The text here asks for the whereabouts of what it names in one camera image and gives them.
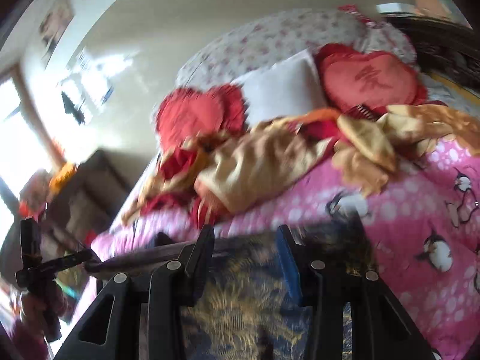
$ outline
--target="crumpled blanket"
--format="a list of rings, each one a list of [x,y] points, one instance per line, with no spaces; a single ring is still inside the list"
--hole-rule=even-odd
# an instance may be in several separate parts
[[[260,123],[240,137],[197,136],[162,156],[123,220],[177,206],[190,208],[198,228],[213,225],[279,195],[332,153],[343,181],[368,196],[395,177],[400,156],[417,160],[438,138],[456,137],[480,154],[479,132],[476,118],[427,104],[345,114],[326,108]]]

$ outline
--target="pillow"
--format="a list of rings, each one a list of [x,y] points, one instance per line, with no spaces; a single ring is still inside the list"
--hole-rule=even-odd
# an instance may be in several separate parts
[[[425,91],[417,82],[416,72],[395,55],[384,51],[362,54],[347,49],[327,45],[316,57],[319,63],[321,55],[323,88],[340,110],[345,112],[358,104],[375,108],[424,102]]]
[[[242,92],[234,85],[213,87],[207,92],[178,88],[165,97],[155,119],[164,151],[198,133],[238,133],[245,124]]]
[[[232,83],[241,85],[250,127],[263,120],[326,107],[315,62],[307,50],[244,74]]]

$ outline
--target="pink bedsheet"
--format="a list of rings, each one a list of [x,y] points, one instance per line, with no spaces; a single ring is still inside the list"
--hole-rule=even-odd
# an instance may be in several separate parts
[[[425,169],[406,161],[401,169],[400,179],[382,194],[364,199],[342,183],[326,160],[278,198],[215,226],[215,235],[234,237],[275,230],[282,223],[315,223],[328,216],[326,205],[335,195],[347,194],[340,205],[355,205],[363,216],[383,280],[442,359],[461,359],[480,332],[480,210],[468,223],[454,223],[458,211],[467,219],[478,205],[480,158],[456,142],[441,140],[427,156]],[[465,190],[465,202],[457,211]],[[169,209],[140,218],[134,228],[115,226],[92,248],[105,260],[144,247],[159,231],[177,242],[198,235],[185,211]],[[77,318],[95,297],[94,284],[92,280],[84,292]]]

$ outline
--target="silver screw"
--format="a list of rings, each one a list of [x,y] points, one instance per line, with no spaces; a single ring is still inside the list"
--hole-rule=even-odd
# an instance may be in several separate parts
[[[317,271],[325,268],[325,263],[320,259],[315,259],[311,262],[311,267]]]
[[[115,283],[123,283],[125,280],[127,280],[126,274],[116,274],[115,277],[113,278],[113,281]]]
[[[180,267],[182,266],[182,263],[178,260],[173,260],[173,261],[170,261],[166,267],[168,269],[170,269],[171,271],[176,271],[177,269],[179,269]]]
[[[376,273],[375,271],[367,271],[365,273],[365,277],[367,278],[367,280],[377,281],[378,280],[378,273]]]

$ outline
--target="human hand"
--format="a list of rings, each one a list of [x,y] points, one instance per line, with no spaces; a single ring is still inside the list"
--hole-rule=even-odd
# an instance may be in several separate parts
[[[46,299],[57,316],[62,316],[67,309],[67,300],[61,288],[51,281],[46,286]],[[43,312],[47,309],[47,303],[31,292],[24,291],[20,295],[20,320],[23,325],[36,337],[43,337],[47,330]]]

